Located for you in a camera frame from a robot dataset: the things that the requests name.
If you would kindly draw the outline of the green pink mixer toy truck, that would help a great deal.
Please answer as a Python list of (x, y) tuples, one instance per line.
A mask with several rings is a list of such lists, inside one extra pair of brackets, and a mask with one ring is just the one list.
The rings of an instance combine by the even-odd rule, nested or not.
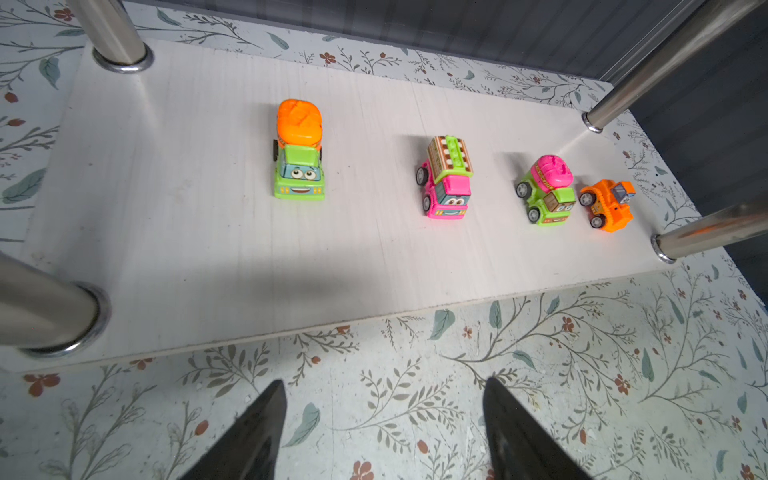
[(530, 223), (540, 226), (565, 222), (576, 203), (573, 174), (556, 155), (540, 157), (515, 185), (516, 195), (526, 202)]

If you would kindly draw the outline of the green orange mixer toy truck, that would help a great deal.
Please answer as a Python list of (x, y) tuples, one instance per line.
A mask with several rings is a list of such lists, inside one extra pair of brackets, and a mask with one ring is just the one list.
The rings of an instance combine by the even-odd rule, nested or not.
[(324, 200), (323, 120), (320, 110), (311, 102), (284, 100), (277, 111), (276, 129), (277, 138), (273, 141), (275, 197)]

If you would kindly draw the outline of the orange toy bulldozer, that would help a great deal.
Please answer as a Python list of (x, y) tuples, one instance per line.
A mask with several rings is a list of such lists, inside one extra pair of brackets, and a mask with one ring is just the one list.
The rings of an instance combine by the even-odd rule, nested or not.
[(583, 188), (577, 199), (581, 206), (589, 210), (589, 222), (593, 229), (613, 233), (633, 220), (629, 203), (635, 194), (635, 188), (629, 181), (604, 179)]

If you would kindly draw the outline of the white two-tier shelf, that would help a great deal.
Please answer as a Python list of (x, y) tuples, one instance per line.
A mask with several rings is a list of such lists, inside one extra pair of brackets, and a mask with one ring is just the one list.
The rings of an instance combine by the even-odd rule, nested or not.
[[(630, 114), (581, 113), (607, 83), (422, 48), (132, 5), (155, 54), (99, 67), (60, 1), (1, 5), (1, 247), (103, 288), (113, 313), (53, 373), (656, 272), (650, 236), (698, 204)], [(325, 199), (274, 195), (276, 115), (322, 115)], [(436, 136), (465, 141), (466, 215), (431, 219), (416, 170)], [(573, 174), (563, 223), (529, 222), (515, 185), (544, 155)], [(579, 192), (629, 181), (633, 220), (593, 229)]]

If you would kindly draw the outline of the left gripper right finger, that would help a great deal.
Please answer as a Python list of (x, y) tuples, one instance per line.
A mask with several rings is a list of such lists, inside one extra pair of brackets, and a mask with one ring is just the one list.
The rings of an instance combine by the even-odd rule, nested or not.
[(497, 479), (587, 479), (585, 472), (495, 377), (486, 380), (483, 414)]

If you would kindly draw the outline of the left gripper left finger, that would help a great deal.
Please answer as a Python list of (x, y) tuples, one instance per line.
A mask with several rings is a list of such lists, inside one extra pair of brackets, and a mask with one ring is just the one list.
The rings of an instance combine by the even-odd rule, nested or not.
[(286, 411), (275, 380), (181, 479), (273, 479)]

